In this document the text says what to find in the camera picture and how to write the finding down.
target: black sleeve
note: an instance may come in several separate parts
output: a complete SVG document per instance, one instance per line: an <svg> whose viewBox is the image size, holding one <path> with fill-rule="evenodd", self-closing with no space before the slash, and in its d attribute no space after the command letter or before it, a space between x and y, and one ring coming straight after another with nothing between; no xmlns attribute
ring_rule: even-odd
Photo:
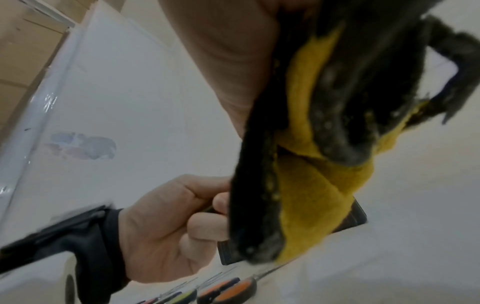
<svg viewBox="0 0 480 304"><path fill-rule="evenodd" d="M37 252L36 259L71 251L77 259L78 297L83 304L106 304L129 279L119 242L119 213L107 210L103 219L72 229Z"/></svg>

